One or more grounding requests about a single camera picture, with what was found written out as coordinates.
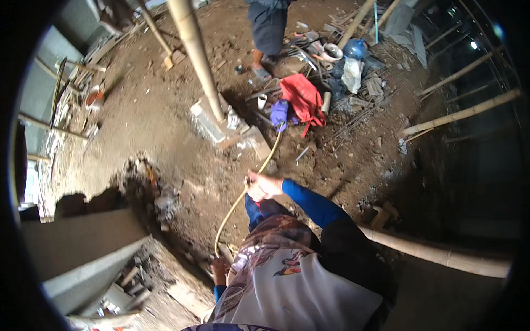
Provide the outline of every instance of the blue long sleeve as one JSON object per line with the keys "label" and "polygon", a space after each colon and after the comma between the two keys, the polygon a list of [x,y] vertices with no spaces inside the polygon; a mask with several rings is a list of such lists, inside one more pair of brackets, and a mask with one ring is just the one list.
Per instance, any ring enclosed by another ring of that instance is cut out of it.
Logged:
{"label": "blue long sleeve", "polygon": [[281,189],[322,229],[337,219],[351,220],[350,215],[329,199],[296,184],[291,179],[285,179]]}
{"label": "blue long sleeve", "polygon": [[226,285],[215,285],[214,286],[215,303],[219,301],[219,298],[223,295],[223,292],[225,290],[226,290]]}

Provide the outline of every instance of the dark skirt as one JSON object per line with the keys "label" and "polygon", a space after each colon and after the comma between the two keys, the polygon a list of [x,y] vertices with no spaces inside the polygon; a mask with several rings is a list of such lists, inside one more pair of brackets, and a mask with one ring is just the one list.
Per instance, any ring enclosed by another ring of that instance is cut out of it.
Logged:
{"label": "dark skirt", "polygon": [[270,9],[254,2],[249,5],[248,18],[256,48],[267,55],[278,55],[284,45],[287,9]]}

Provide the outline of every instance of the foot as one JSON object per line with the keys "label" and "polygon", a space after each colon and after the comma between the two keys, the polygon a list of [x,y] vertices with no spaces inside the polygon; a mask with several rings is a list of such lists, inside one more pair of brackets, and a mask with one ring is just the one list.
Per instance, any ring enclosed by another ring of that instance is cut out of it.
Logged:
{"label": "foot", "polygon": [[262,63],[275,66],[278,63],[278,57],[273,55],[265,55],[261,60]]}
{"label": "foot", "polygon": [[270,80],[272,79],[272,75],[266,71],[262,65],[252,65],[252,71],[254,74],[261,80]]}

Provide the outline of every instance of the yellow hose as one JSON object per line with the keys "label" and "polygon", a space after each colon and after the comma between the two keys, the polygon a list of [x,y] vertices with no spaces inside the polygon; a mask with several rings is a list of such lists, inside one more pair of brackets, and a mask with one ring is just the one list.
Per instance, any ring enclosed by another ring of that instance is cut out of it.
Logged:
{"label": "yellow hose", "polygon": [[[267,164],[269,163],[270,159],[272,158],[272,156],[274,155],[274,152],[276,151],[276,148],[278,147],[279,143],[280,143],[280,138],[281,138],[281,132],[278,133],[278,137],[276,138],[276,142],[274,143],[274,146],[272,147],[272,150],[270,151],[270,154],[269,156],[267,156],[267,159],[265,160],[265,162],[263,162],[263,165],[261,166],[261,168],[259,169],[258,171],[258,174],[261,174],[263,172],[263,170],[265,169],[265,167],[267,166]],[[239,196],[239,198],[237,198],[237,200],[234,202],[234,204],[232,205],[232,207],[230,208],[230,211],[228,212],[228,214],[226,214],[225,216],[225,219],[223,220],[223,222],[221,223],[221,226],[219,227],[219,230],[217,230],[217,235],[215,236],[215,242],[214,242],[214,250],[215,250],[215,255],[217,257],[220,257],[219,255],[219,248],[218,248],[218,244],[219,244],[219,238],[221,237],[221,232],[223,231],[223,229],[225,228],[225,225],[226,225],[226,222],[228,222],[228,219],[230,218],[230,216],[232,215],[232,213],[234,212],[235,208],[237,207],[237,205],[241,202],[241,200],[243,199],[243,197],[245,196],[245,193],[249,190],[248,187],[245,187],[245,190],[243,191],[243,193],[241,193],[241,195]]]}

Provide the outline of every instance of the white cup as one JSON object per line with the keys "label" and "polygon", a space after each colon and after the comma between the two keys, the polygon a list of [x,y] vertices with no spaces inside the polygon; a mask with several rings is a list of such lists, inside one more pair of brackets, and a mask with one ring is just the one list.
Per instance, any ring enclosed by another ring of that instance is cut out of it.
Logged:
{"label": "white cup", "polygon": [[265,104],[267,102],[267,95],[266,94],[260,94],[258,96],[258,109],[262,110],[265,108]]}

